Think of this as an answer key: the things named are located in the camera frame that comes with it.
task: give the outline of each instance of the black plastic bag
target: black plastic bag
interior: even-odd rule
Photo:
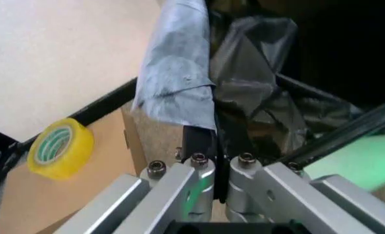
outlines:
[[[347,101],[280,74],[296,31],[288,18],[236,19],[210,61],[216,103],[240,111],[252,122],[248,131],[257,136],[256,144],[275,142],[281,154],[363,113]]]

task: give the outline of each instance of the cardboard box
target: cardboard box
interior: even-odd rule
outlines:
[[[133,119],[118,109],[88,128],[95,137],[91,158],[69,180],[54,181],[22,164],[9,172],[0,206],[0,234],[54,232],[122,173],[146,167]]]

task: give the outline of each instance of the hex socket bolt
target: hex socket bolt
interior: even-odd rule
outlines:
[[[242,153],[239,155],[239,165],[242,168],[249,168],[256,162],[256,158],[251,153]]]
[[[167,165],[161,160],[155,160],[149,163],[146,169],[148,176],[151,179],[160,179],[167,172]]]
[[[202,153],[194,153],[191,156],[191,166],[197,169],[205,169],[208,167],[209,158]]]

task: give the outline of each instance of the yellow tape roll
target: yellow tape roll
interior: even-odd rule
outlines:
[[[75,119],[51,124],[32,144],[29,169],[51,179],[67,179],[89,159],[94,146],[93,134]]]

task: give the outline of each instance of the cap screw head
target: cap screw head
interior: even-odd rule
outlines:
[[[177,162],[182,161],[182,147],[176,147],[175,148],[175,160]]]
[[[149,163],[146,171],[148,172],[149,178],[160,179],[167,172],[167,165],[161,160],[155,160]]]
[[[194,153],[191,156],[191,166],[197,169],[204,169],[208,166],[209,158],[202,153]]]
[[[242,153],[239,155],[239,165],[242,168],[248,168],[256,162],[256,158],[251,153]]]

